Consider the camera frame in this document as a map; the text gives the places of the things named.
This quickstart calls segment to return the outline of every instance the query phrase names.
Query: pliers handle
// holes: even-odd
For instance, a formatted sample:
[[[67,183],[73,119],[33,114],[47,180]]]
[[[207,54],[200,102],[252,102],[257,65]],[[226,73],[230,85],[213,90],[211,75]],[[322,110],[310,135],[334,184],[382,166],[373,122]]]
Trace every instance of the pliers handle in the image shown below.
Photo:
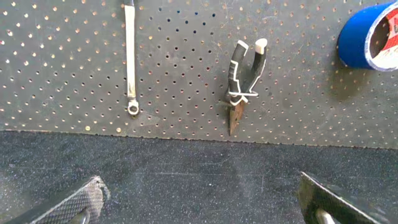
[[[249,96],[258,96],[258,93],[252,89],[257,84],[266,66],[267,44],[268,41],[265,38],[256,41],[256,55],[251,71],[241,75],[239,74],[239,66],[242,64],[249,46],[242,40],[238,41],[228,72],[228,93],[231,95],[230,103],[233,106],[238,105],[242,100],[247,103]]]

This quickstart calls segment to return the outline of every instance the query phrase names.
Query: hand tool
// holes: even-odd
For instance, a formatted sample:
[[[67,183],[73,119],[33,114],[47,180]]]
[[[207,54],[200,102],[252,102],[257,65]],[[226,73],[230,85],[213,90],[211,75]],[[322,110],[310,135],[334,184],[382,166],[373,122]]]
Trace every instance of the hand tool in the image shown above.
[[[233,106],[229,111],[229,135],[232,135],[242,118],[248,97],[258,96],[258,93],[253,91],[253,87],[257,84],[266,66],[267,44],[268,41],[265,38],[256,41],[256,55],[254,56],[253,66],[251,71],[245,74],[240,74],[238,68],[242,64],[249,46],[242,40],[239,40],[236,45],[228,72],[228,93],[231,95],[230,103]]]
[[[139,107],[136,100],[136,59],[134,54],[134,20],[136,11],[133,0],[124,5],[124,13],[126,16],[127,98],[129,100],[127,110],[129,114],[137,115]]]

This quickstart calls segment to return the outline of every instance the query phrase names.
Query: blue cylinder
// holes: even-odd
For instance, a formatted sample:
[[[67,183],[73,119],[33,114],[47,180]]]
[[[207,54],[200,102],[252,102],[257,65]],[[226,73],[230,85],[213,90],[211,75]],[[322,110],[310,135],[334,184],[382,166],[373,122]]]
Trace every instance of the blue cylinder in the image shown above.
[[[398,69],[396,54],[394,55],[395,58],[387,58],[391,60],[391,63],[385,63],[385,60],[380,60],[379,58],[376,60],[376,56],[372,55],[371,52],[371,48],[375,48],[375,46],[372,46],[375,43],[371,39],[375,31],[380,32],[380,29],[376,30],[377,25],[383,19],[385,20],[386,16],[392,11],[397,10],[397,8],[398,1],[367,7],[357,12],[345,24],[338,39],[338,54],[345,65],[353,68],[367,68],[383,72]],[[388,30],[387,28],[387,33],[380,35],[384,35],[383,37],[387,39],[389,35]]]

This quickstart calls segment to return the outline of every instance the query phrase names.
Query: roll of tape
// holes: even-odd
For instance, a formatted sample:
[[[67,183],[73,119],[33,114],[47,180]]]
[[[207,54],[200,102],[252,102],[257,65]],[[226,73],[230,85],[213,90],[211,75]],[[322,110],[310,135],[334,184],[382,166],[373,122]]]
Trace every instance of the roll of tape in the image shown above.
[[[344,64],[383,72],[398,69],[398,1],[357,12],[338,39]]]

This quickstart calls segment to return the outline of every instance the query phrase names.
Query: gray perforated board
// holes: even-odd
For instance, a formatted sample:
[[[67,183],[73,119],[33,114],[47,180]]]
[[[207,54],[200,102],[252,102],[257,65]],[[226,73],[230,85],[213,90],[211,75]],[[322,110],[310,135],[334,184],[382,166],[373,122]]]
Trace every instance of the gray perforated board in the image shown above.
[[[344,23],[376,1],[136,1],[141,112],[126,111],[120,1],[1,1],[0,129],[398,148],[397,72],[344,68]],[[235,43],[269,40],[228,136]]]

